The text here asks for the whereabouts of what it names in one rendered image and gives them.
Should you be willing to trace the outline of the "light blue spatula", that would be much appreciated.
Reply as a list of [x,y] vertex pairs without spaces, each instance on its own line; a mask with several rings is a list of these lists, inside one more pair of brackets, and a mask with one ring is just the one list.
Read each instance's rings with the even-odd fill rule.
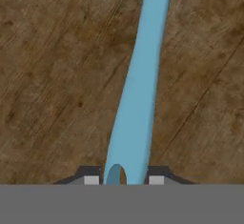
[[143,0],[132,59],[112,128],[104,183],[144,182],[153,137],[160,51],[170,0]]

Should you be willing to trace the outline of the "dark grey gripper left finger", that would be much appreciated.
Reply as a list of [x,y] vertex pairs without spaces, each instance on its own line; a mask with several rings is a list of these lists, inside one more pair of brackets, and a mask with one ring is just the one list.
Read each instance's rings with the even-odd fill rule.
[[75,174],[57,181],[58,185],[100,185],[101,183],[102,179],[100,166],[80,166]]

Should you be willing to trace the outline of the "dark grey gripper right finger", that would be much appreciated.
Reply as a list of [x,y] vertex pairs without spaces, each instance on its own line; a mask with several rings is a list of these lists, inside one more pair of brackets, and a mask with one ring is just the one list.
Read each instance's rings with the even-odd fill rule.
[[147,170],[146,185],[192,184],[191,181],[175,175],[168,166],[150,166]]

